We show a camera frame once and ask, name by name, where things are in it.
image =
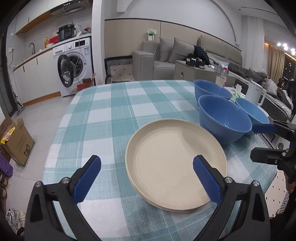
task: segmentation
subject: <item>purple bag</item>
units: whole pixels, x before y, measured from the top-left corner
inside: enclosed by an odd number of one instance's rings
[[[0,154],[0,172],[6,176],[11,177],[13,175],[13,167],[8,161]]]

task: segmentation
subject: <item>range hood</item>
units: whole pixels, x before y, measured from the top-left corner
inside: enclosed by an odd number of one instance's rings
[[[72,0],[51,9],[49,13],[53,16],[61,17],[89,7],[91,7],[89,0]]]

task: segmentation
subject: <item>bowl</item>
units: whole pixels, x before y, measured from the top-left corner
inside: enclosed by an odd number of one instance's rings
[[[194,80],[194,93],[195,98],[198,101],[202,95],[216,95],[225,99],[231,99],[232,94],[225,88],[219,85],[207,81],[207,80]]]
[[[252,129],[249,116],[235,103],[215,95],[198,99],[200,125],[209,131],[221,145],[237,141]]]
[[[250,101],[243,98],[236,98],[235,103],[248,114],[252,126],[255,124],[269,124],[269,119],[264,112]]]

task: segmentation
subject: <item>faucet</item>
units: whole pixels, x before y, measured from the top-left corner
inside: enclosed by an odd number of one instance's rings
[[[32,51],[32,55],[33,55],[33,54],[36,54],[36,52],[35,52],[35,44],[33,44],[33,51]]]

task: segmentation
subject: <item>baseboard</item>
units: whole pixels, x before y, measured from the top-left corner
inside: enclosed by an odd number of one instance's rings
[[[61,92],[55,92],[55,93],[52,93],[52,94],[49,94],[49,95],[45,95],[45,96],[41,96],[37,99],[34,99],[34,100],[30,100],[28,102],[25,102],[23,103],[24,106],[29,106],[29,105],[32,105],[32,104],[35,104],[35,103],[38,103],[38,102],[41,102],[41,101],[44,101],[44,100],[48,100],[48,99],[51,99],[51,98],[54,98],[54,97],[59,97],[61,96]]]

